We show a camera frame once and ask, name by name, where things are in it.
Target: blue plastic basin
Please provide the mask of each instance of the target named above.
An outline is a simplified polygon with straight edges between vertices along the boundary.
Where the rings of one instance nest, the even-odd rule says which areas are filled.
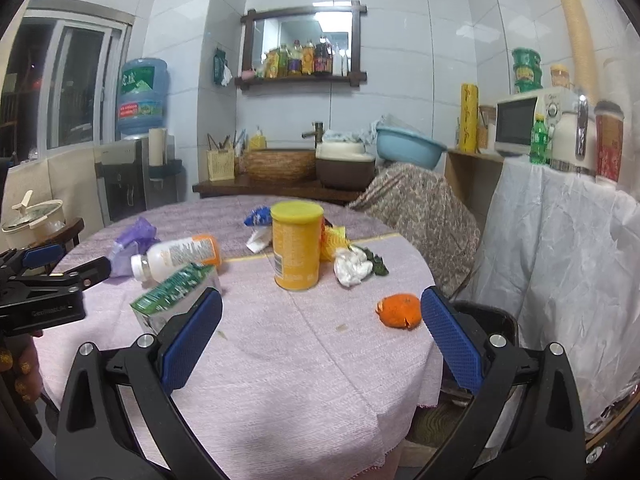
[[[432,170],[447,147],[436,140],[419,136],[404,128],[392,126],[377,127],[378,156],[396,162],[409,162]]]

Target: blue snack wrapper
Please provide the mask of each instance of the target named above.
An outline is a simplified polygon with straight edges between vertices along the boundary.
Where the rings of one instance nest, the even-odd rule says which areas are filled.
[[[271,225],[271,209],[269,207],[259,207],[249,213],[249,216],[244,220],[246,226],[267,226]]]
[[[145,254],[149,247],[157,244],[156,228],[144,217],[139,217],[135,224],[124,229],[118,236],[107,258],[111,262],[110,278],[119,276],[133,276],[131,257]]]

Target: blue gripper pad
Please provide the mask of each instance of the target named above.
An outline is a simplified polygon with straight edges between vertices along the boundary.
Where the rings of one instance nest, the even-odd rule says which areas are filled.
[[[458,386],[478,394],[482,385],[480,355],[447,306],[432,288],[426,288],[420,299],[420,310],[429,332],[456,378]]]
[[[182,315],[190,317],[162,353],[160,381],[167,395],[187,383],[202,351],[222,319],[220,293],[214,288],[206,289],[188,313]]]
[[[38,247],[24,253],[22,266],[27,269],[37,269],[61,260],[64,255],[65,248],[59,244]]]

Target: yellow pringles can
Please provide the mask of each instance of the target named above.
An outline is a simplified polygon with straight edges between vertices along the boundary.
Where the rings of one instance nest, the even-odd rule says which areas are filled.
[[[275,281],[287,290],[318,282],[324,210],[314,202],[290,200],[271,207]]]
[[[462,83],[460,92],[460,141],[462,152],[475,153],[478,129],[478,87]]]

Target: wooden mirror frame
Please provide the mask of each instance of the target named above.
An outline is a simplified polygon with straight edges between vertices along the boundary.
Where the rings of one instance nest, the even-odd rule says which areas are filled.
[[[367,73],[360,71],[360,15],[367,13],[367,6],[361,5],[359,0],[352,0],[350,6],[331,7],[288,7],[287,9],[265,10],[256,12],[249,9],[247,14],[240,18],[244,24],[244,44],[242,46],[242,72],[252,70],[252,52],[254,49],[254,22],[267,20],[269,18],[280,18],[283,16],[300,16],[303,14],[315,14],[316,12],[350,12],[351,13],[351,69],[349,75],[302,75],[296,77],[282,78],[257,78],[242,79],[236,77],[236,86],[242,90],[247,90],[252,85],[276,84],[286,82],[348,82],[350,86],[360,86],[361,81],[367,80]]]

